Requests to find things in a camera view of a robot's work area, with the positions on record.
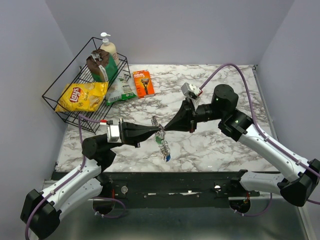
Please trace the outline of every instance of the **green package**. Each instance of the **green package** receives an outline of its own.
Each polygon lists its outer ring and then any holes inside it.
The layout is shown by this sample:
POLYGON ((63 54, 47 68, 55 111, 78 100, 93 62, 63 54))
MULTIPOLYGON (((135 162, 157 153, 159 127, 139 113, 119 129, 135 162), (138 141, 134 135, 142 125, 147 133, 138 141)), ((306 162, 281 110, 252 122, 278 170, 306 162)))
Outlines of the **green package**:
POLYGON ((114 80, 108 91, 106 92, 106 104, 109 106, 118 101, 124 101, 136 97, 131 87, 126 81, 125 75, 120 72, 114 80))
POLYGON ((94 50, 86 59, 93 79, 96 82, 104 83, 113 81, 113 77, 117 75, 118 68, 112 55, 102 49, 94 50))

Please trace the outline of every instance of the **black wire rack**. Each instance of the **black wire rack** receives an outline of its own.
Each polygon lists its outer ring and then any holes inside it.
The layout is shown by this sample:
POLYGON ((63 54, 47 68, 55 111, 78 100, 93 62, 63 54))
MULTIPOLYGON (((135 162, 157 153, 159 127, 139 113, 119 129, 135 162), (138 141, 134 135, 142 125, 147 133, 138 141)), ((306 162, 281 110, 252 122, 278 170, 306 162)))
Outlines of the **black wire rack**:
MULTIPOLYGON (((96 42, 98 40, 102 41, 101 38, 90 38, 90 40, 84 45, 80 52, 74 57, 74 59, 69 63, 69 65, 62 71, 62 73, 56 78, 56 80, 54 80, 54 82, 42 95, 42 98, 49 104, 49 106, 53 110, 55 110, 58 105, 61 106, 61 104, 59 104, 59 100, 67 91, 67 89, 71 86, 71 84, 85 84, 95 82, 90 73, 90 70, 88 69, 87 64, 85 64, 85 61, 94 49, 98 49, 96 45, 96 42), (67 84, 69 84, 69 86, 63 91, 64 87, 67 84)), ((127 57, 120 53, 117 54, 119 58, 119 64, 117 65, 118 71, 114 74, 113 77, 111 77, 111 79, 109 79, 108 89, 121 72, 123 72, 126 81, 128 81, 131 78, 127 57)), ((73 126, 78 126, 79 114, 82 114, 85 117, 93 120, 101 120, 106 118, 111 107, 112 105, 107 106, 107 100, 103 99, 97 111, 65 111, 56 112, 56 114, 65 123, 71 124, 73 126)), ((89 132, 96 133, 99 127, 99 123, 89 122, 84 119, 81 121, 81 128, 89 132)))

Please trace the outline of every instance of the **soap dispenser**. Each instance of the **soap dispenser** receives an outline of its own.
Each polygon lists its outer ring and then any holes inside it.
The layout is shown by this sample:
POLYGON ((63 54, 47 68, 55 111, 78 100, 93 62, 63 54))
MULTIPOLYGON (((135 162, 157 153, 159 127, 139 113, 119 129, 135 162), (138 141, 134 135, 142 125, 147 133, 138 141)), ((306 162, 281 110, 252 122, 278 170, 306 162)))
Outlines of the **soap dispenser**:
POLYGON ((118 66, 119 65, 119 58, 116 50, 116 46, 109 41, 107 36, 111 36, 107 34, 106 32, 102 32, 100 36, 103 38, 102 39, 102 45, 100 46, 100 49, 105 50, 106 52, 110 53, 113 57, 113 60, 115 61, 115 64, 118 66))

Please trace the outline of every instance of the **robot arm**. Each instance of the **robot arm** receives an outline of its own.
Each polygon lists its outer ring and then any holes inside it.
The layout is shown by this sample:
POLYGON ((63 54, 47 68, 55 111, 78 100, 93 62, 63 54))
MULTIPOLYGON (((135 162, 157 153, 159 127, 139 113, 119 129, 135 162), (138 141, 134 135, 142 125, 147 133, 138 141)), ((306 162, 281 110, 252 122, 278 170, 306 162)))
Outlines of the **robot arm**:
POLYGON ((106 125, 106 134, 89 137, 83 141, 82 153, 86 157, 84 166, 83 163, 79 164, 58 182, 41 192, 33 189, 27 194, 21 220, 27 224, 34 209, 44 201, 31 217, 29 228, 40 239, 47 238, 70 211, 103 191, 104 180, 99 176, 116 157, 112 148, 124 144, 138 148, 140 142, 157 131, 159 131, 157 126, 142 126, 123 122, 122 119, 118 124, 110 121, 106 125))
POLYGON ((281 174, 242 172, 238 182, 247 191, 263 191, 280 194, 289 203, 302 207, 319 180, 310 171, 294 162, 279 150, 283 149, 298 161, 319 173, 320 162, 317 159, 308 161, 301 157, 263 131, 262 137, 251 117, 236 109, 238 95, 232 87, 220 84, 215 87, 210 104, 195 105, 199 102, 200 89, 188 83, 182 86, 186 99, 178 113, 164 127, 166 131, 194 132, 197 123, 220 119, 218 128, 226 136, 240 142, 264 157, 275 166, 281 174))

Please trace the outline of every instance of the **lay's logo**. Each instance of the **lay's logo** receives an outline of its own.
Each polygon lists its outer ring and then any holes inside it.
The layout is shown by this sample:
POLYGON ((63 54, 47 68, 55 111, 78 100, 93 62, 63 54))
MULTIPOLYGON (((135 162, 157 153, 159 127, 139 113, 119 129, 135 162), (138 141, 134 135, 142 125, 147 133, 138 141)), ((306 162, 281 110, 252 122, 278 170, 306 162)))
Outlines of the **lay's logo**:
POLYGON ((77 103, 79 100, 81 94, 81 88, 80 87, 74 87, 72 90, 72 94, 70 96, 70 102, 77 103))

